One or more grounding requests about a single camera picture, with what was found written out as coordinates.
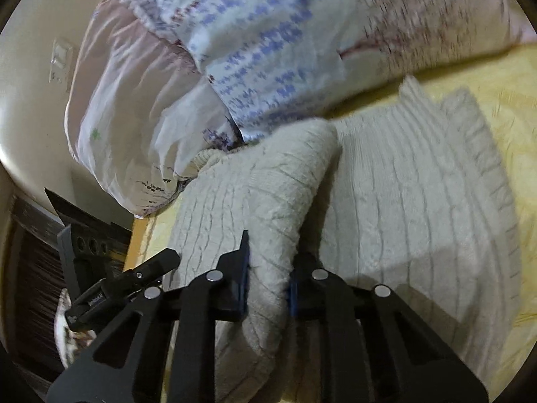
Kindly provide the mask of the white wall switch plate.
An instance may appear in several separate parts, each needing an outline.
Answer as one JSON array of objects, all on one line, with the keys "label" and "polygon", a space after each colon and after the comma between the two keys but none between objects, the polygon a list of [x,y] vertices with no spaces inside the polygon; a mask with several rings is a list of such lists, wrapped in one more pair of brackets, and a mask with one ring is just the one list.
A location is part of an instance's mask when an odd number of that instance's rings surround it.
[{"label": "white wall switch plate", "polygon": [[63,37],[57,37],[52,44],[49,60],[48,83],[59,86],[68,93],[77,60],[77,48]]}]

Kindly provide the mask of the floral lavender pillow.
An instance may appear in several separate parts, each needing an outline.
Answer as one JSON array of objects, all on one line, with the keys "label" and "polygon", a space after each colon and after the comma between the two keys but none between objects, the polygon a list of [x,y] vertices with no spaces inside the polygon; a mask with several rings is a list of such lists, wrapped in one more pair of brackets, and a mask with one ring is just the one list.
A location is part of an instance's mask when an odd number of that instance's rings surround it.
[{"label": "floral lavender pillow", "polygon": [[117,0],[183,46],[245,140],[423,69],[531,43],[516,0]]}]

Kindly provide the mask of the dark bedside furniture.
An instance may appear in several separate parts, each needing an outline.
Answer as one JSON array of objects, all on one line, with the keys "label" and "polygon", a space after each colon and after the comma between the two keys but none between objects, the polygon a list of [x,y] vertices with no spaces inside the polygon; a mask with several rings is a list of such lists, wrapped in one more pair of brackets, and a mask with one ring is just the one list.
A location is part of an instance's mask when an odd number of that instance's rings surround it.
[{"label": "dark bedside furniture", "polygon": [[46,195],[57,213],[21,195],[12,197],[6,243],[1,246],[1,343],[14,371],[41,400],[64,370],[54,332],[65,288],[58,234],[76,223],[125,245],[132,236],[129,227],[102,221],[50,190]]}]

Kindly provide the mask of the pink floral pillow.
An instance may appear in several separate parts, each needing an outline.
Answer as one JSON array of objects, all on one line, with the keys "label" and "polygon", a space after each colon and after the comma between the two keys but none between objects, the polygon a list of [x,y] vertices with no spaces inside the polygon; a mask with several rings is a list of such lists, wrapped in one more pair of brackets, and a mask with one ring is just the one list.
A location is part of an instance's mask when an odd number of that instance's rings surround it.
[{"label": "pink floral pillow", "polygon": [[78,53],[65,110],[71,156],[135,217],[171,202],[206,149],[242,143],[188,54],[116,0],[101,0]]}]

